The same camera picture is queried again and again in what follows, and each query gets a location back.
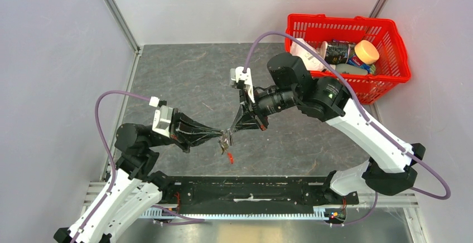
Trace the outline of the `keyring bunch with tags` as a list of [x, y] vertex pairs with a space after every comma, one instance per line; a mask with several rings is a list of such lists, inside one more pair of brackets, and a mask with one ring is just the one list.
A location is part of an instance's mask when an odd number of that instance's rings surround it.
[[221, 149], [221, 155], [226, 154], [230, 164], [234, 164], [233, 155], [228, 151], [229, 148], [233, 145], [233, 138], [231, 129], [226, 129], [222, 131], [221, 136], [219, 137], [219, 146]]

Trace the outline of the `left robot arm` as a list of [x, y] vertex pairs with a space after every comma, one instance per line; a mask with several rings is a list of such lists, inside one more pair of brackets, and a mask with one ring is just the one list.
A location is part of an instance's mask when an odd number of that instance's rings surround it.
[[152, 125], [125, 123], [116, 133], [120, 158], [112, 175], [86, 212], [70, 227], [59, 228], [56, 242], [116, 242], [121, 234], [151, 206], [168, 203], [175, 188], [164, 173], [152, 173], [159, 153], [153, 147], [176, 145], [188, 153], [226, 130], [203, 125], [167, 106], [155, 111]]

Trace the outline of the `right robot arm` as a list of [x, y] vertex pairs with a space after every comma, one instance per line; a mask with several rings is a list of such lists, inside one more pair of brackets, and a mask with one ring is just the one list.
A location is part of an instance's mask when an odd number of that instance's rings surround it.
[[345, 195], [372, 189], [393, 196], [414, 186], [414, 165], [425, 148], [409, 144], [388, 132], [363, 108], [358, 108], [346, 86], [333, 77], [314, 78], [302, 59], [288, 52], [268, 61], [274, 84], [255, 87], [249, 69], [231, 69], [231, 85], [239, 90], [240, 104], [231, 131], [266, 130], [270, 115], [296, 107], [302, 114], [318, 119], [347, 135], [365, 150], [369, 160], [356, 167], [334, 171], [322, 188], [323, 199], [337, 203]]

